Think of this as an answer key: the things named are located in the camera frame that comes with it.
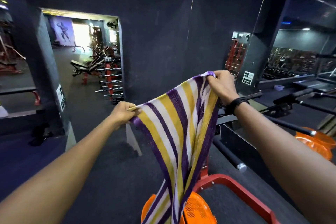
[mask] bracelet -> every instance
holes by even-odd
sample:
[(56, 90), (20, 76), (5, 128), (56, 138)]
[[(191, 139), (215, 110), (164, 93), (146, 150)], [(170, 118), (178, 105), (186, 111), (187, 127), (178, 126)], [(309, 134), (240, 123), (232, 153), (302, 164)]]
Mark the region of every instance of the bracelet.
[(235, 108), (243, 102), (250, 104), (249, 101), (247, 101), (245, 98), (236, 98), (235, 100), (233, 100), (225, 107), (225, 115), (234, 115)]

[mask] towel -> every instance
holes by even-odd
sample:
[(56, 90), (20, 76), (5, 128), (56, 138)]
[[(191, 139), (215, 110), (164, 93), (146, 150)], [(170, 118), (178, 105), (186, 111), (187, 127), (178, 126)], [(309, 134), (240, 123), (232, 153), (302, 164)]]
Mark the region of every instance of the towel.
[(207, 76), (195, 76), (166, 94), (131, 108), (141, 108), (131, 122), (149, 139), (164, 174), (143, 224), (178, 224), (204, 161), (218, 118), (218, 97)]

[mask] bright window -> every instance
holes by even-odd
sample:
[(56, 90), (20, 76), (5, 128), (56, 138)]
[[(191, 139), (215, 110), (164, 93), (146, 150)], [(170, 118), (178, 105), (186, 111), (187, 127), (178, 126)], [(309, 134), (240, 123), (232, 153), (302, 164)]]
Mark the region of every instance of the bright window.
[(110, 31), (110, 43), (116, 43), (117, 42), (117, 32), (109, 29)]

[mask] dumbbell rack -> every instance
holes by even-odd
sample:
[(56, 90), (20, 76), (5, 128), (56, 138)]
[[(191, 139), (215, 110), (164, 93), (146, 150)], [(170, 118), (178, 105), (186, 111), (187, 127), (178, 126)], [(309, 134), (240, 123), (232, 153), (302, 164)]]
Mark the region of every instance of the dumbbell rack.
[(113, 74), (112, 71), (119, 71), (121, 68), (118, 68), (116, 64), (113, 64), (110, 61), (105, 62), (105, 68), (98, 69), (98, 71), (105, 71), (105, 74), (100, 75), (103, 78), (103, 81), (100, 81), (99, 83), (103, 83), (103, 86), (101, 86), (101, 90), (96, 90), (96, 92), (104, 92), (108, 91), (108, 94), (104, 94), (104, 96), (109, 96), (110, 100), (112, 101), (112, 104), (117, 104), (119, 101), (124, 100), (124, 93), (115, 93), (115, 90), (121, 90), (123, 89), (122, 74)]

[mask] person's left hand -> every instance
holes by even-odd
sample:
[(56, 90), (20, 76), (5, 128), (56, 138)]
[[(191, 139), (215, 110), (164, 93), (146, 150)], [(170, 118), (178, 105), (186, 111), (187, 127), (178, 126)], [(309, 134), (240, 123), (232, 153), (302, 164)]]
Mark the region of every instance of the person's left hand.
[(120, 101), (111, 112), (109, 118), (113, 120), (113, 122), (115, 122), (118, 128), (120, 127), (120, 125), (127, 123), (133, 116), (137, 116), (140, 114), (140, 109), (128, 111), (129, 108), (135, 106), (135, 104)]

